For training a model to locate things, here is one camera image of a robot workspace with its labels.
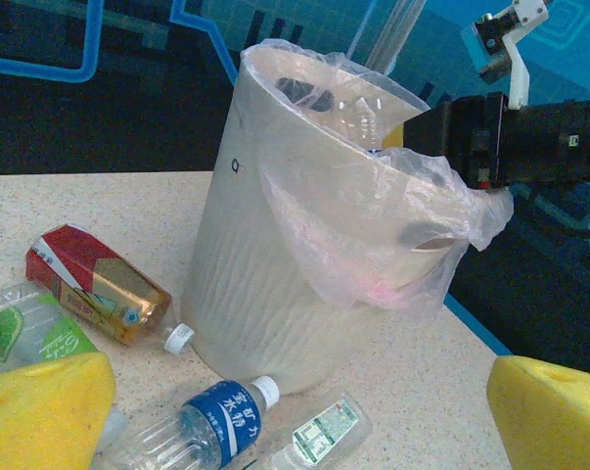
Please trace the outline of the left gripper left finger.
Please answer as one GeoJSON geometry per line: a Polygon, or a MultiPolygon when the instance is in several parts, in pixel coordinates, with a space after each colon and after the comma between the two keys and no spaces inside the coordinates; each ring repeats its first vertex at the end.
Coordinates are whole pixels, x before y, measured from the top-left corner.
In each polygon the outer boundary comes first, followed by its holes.
{"type": "Polygon", "coordinates": [[[87,469],[114,393],[102,352],[0,373],[0,469],[87,469]]]}

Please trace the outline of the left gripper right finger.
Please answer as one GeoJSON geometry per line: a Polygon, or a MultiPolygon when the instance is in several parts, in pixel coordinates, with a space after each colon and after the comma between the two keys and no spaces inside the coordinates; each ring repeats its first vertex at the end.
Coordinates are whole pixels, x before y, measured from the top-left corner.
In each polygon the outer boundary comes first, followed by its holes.
{"type": "Polygon", "coordinates": [[[590,469],[590,373],[502,355],[486,396],[512,468],[590,469]]]}

